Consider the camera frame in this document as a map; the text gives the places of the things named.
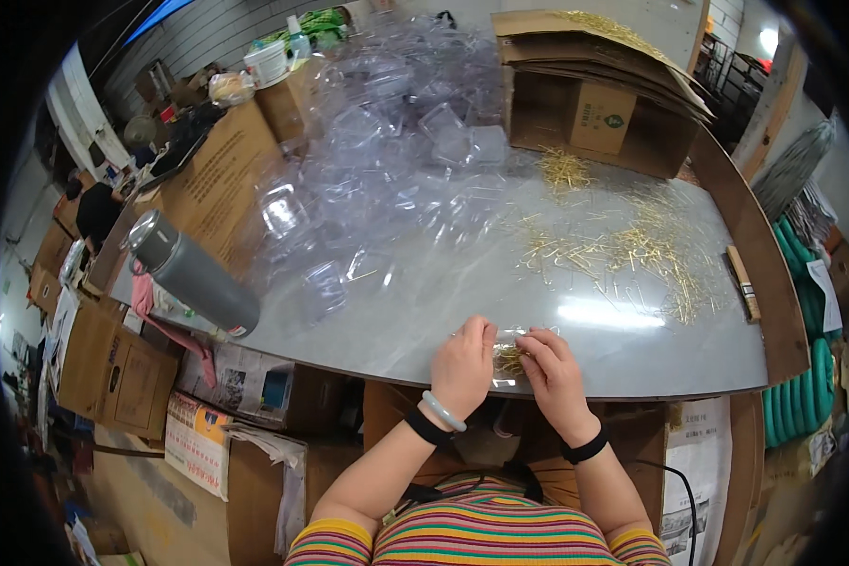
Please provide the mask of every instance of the gray thermos bottle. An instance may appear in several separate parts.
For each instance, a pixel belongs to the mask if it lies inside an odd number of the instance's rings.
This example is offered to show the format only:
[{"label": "gray thermos bottle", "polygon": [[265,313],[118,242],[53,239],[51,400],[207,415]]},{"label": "gray thermos bottle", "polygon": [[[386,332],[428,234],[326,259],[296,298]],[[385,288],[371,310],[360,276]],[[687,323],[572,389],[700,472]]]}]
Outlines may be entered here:
[{"label": "gray thermos bottle", "polygon": [[[149,210],[129,230],[129,249],[145,271],[173,297],[233,336],[258,325],[260,302],[200,245],[177,231],[159,210]],[[130,270],[136,273],[130,263]]]}]

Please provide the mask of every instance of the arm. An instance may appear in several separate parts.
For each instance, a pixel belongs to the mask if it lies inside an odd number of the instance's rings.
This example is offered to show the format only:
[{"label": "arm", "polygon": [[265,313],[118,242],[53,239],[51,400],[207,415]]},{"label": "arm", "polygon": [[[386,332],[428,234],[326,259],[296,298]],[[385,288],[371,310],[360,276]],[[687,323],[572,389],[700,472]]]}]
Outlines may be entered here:
[{"label": "arm", "polygon": [[[431,362],[431,391],[453,416],[465,420],[478,408],[491,386],[497,326],[470,317],[441,345]],[[419,409],[443,430],[451,428]],[[341,518],[374,536],[381,519],[393,509],[434,446],[401,421],[365,455],[343,472],[317,502],[311,520]]]},{"label": "arm", "polygon": [[[585,400],[576,359],[561,337],[548,330],[531,330],[516,344],[529,354],[521,361],[535,401],[566,444],[584,446],[600,432],[600,421]],[[633,529],[652,530],[645,505],[610,444],[575,466],[575,473],[582,511],[608,541]]]}]

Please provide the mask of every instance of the gray table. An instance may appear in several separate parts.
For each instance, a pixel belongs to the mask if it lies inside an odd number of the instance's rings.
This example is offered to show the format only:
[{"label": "gray table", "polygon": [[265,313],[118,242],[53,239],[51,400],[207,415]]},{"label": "gray table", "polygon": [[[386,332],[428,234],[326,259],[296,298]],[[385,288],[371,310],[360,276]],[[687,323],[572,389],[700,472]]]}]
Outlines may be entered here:
[{"label": "gray table", "polygon": [[[722,264],[731,239],[704,190],[592,165],[590,190],[570,197],[576,206],[561,208],[546,198],[532,168],[522,167],[521,175],[521,186],[509,191],[506,220],[477,243],[454,248],[434,243],[433,233],[408,233],[385,249],[396,260],[386,291],[375,277],[349,282],[347,307],[314,326],[303,308],[299,275],[283,277],[262,299],[255,331],[228,340],[369,379],[426,385],[436,347],[466,317],[480,313],[502,331],[558,328],[581,365],[586,394],[596,400],[690,399],[767,385],[760,329],[746,323]],[[634,209],[619,195],[630,187],[672,191],[683,203],[685,237],[711,264],[703,279],[716,311],[699,312],[691,325],[665,316],[658,309],[667,286],[640,267],[606,275],[604,295],[587,275],[551,266],[544,277],[520,265],[528,242],[515,229],[517,218],[541,213],[538,219],[556,231],[597,237],[628,227]],[[111,296],[129,303],[131,288],[124,269]],[[200,317],[158,316],[197,331],[215,329]],[[495,383],[496,394],[531,394],[524,378]]]}]

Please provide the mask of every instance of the blue tarp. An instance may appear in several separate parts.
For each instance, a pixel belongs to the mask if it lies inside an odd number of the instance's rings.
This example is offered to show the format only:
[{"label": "blue tarp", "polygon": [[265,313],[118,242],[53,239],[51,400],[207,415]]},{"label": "blue tarp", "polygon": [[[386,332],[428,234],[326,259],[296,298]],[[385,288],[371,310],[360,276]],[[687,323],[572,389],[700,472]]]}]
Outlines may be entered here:
[{"label": "blue tarp", "polygon": [[158,9],[151,14],[151,16],[147,17],[147,20],[142,22],[142,25],[140,25],[138,29],[136,29],[136,31],[132,35],[130,35],[127,40],[125,40],[125,43],[123,43],[123,45],[128,44],[142,33],[148,31],[155,25],[160,24],[164,21],[164,19],[166,19],[166,17],[169,17],[173,12],[175,12],[179,8],[182,8],[183,6],[190,4],[191,2],[192,0],[165,0],[164,4],[160,5]]}]

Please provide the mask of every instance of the green leaf logo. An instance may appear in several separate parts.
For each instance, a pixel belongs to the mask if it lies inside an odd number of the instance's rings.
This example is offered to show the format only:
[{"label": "green leaf logo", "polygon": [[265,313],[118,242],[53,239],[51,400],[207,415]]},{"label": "green leaf logo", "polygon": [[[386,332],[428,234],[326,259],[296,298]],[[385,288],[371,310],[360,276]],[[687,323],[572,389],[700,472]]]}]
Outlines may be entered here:
[{"label": "green leaf logo", "polygon": [[619,114],[610,114],[604,119],[604,123],[606,123],[610,128],[620,128],[625,124]]}]

